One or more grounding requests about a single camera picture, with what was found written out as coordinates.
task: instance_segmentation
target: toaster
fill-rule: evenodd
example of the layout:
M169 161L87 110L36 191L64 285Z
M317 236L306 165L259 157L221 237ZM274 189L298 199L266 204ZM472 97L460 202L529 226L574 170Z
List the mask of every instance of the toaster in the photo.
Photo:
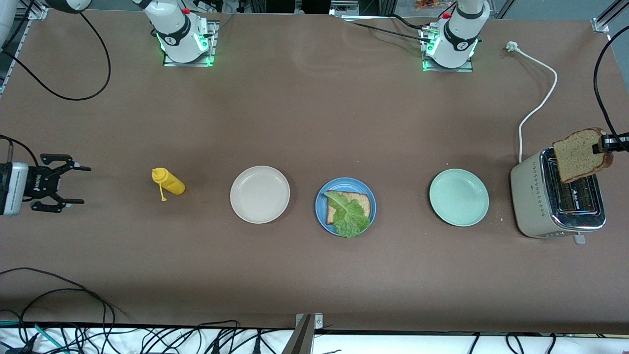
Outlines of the toaster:
M561 183L552 147L511 170L511 196L518 228L536 238L575 236L605 225L596 175Z

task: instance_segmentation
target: bread slice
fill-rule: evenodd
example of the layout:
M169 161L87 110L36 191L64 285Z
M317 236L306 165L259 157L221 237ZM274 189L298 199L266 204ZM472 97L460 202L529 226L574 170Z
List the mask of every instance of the bread slice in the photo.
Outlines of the bread slice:
M598 144L605 132L601 128L588 128L574 132L552 144L557 157L561 183L570 183L611 166L614 155L610 152L595 154L592 145Z
M369 217L369 214L371 214L371 203L369 202L369 197L366 194L354 193L351 191L340 191L339 193L345 195L349 202L357 200L358 204L362 207L362 210L365 211L365 216ZM325 220L326 224L332 225L335 212L337 212L337 210L331 207L330 202L328 202L328 218Z

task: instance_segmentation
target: yellow squeeze bottle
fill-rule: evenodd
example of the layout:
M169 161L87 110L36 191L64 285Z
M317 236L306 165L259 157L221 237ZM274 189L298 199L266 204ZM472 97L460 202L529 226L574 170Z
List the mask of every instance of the yellow squeeze bottle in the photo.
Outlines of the yellow squeeze bottle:
M184 192L184 190L186 190L186 185L182 181L180 181L179 178L175 177L174 174L170 173L167 169L163 167L153 169L153 172L151 172L151 177L153 178L153 181L159 185L159 192L162 195L162 202L166 201L162 188L175 195L180 195Z

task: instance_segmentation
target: brown table surface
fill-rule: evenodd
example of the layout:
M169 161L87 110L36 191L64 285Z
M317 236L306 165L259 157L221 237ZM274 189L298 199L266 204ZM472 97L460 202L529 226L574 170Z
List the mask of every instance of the brown table surface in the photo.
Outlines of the brown table surface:
M3 134L92 167L65 174L60 189L86 204L62 214L25 204L2 218L2 269L83 283L126 323L289 327L295 313L322 312L344 329L629 331L627 155L599 174L608 222L585 246L523 236L511 206L517 126L552 75L503 47L515 40L559 73L525 125L528 157L604 127L592 71L607 37L587 21L488 21L474 72L451 74L423 72L412 40L323 15L236 15L213 68L166 68L143 13L86 14L111 54L107 89L62 101L16 68L0 100ZM393 20L370 23L412 34ZM19 57L70 96L94 92L106 75L80 16L52 11L35 22ZM613 55L599 82L624 132L629 100ZM29 161L19 148L16 159ZM230 207L233 180L256 165L291 185L287 210L264 225ZM185 194L162 203L150 178L157 166L184 181ZM450 226L430 207L430 182L448 168L489 190L475 226ZM315 218L318 190L341 176L377 199L376 220L357 239L332 236ZM20 308L62 286L14 273L0 279L0 300ZM53 295L26 319L98 322L100 311L84 295Z

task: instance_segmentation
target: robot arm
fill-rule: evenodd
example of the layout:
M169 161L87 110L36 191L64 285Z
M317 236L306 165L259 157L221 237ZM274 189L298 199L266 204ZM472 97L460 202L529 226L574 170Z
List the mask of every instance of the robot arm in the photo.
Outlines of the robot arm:
M157 31L162 50L180 63L191 62L208 50L204 40L208 21L190 11L182 12L177 0L132 0L138 5ZM47 0L48 5L66 13L80 13L92 0ZM9 36L18 0L0 0L0 43Z
M485 0L459 0L450 18L431 24L436 27L431 49L426 51L443 67L457 68L474 54L481 28L489 18L489 3Z
M162 50L180 63L191 62L208 50L203 36L208 21L179 7L177 0L132 0L147 14L157 31Z

